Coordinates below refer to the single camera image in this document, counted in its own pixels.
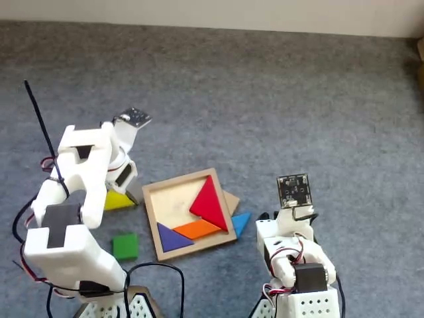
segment blue triangle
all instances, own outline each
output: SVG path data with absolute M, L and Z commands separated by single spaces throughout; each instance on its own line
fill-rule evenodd
M 176 250 L 177 248 L 186 247 L 193 245 L 193 241 L 189 240 L 185 236 L 169 229 L 163 224 L 158 222 L 158 230 L 160 236 L 160 242 L 162 243 L 162 250 L 169 252 L 170 250 Z
M 231 218 L 231 220 L 233 221 L 233 226 L 234 226 L 234 230 L 236 231 L 237 238 L 240 237 L 241 233 L 246 227 L 247 221 L 249 221 L 249 218 L 250 218 L 250 214 L 251 213 L 249 212 L 243 213 Z

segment circuit board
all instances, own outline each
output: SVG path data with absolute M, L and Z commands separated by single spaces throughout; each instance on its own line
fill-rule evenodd
M 278 177 L 277 185 L 282 209 L 312 205 L 307 174 Z

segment red triangle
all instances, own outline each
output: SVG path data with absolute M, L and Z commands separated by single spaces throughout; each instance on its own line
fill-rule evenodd
M 213 185 L 211 176 L 208 176 L 205 184 L 201 188 L 199 194 L 195 198 L 190 212 L 213 225 L 228 231 L 227 224 L 224 219 L 221 204 L 219 204 L 218 195 Z

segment green square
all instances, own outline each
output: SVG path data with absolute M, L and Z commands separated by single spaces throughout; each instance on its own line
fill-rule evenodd
M 135 233 L 117 235 L 112 239 L 112 254 L 117 260 L 138 258 L 138 236 Z

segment white wall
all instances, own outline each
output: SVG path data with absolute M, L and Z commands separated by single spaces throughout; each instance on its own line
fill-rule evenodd
M 0 19 L 424 35 L 424 0 L 0 0 Z

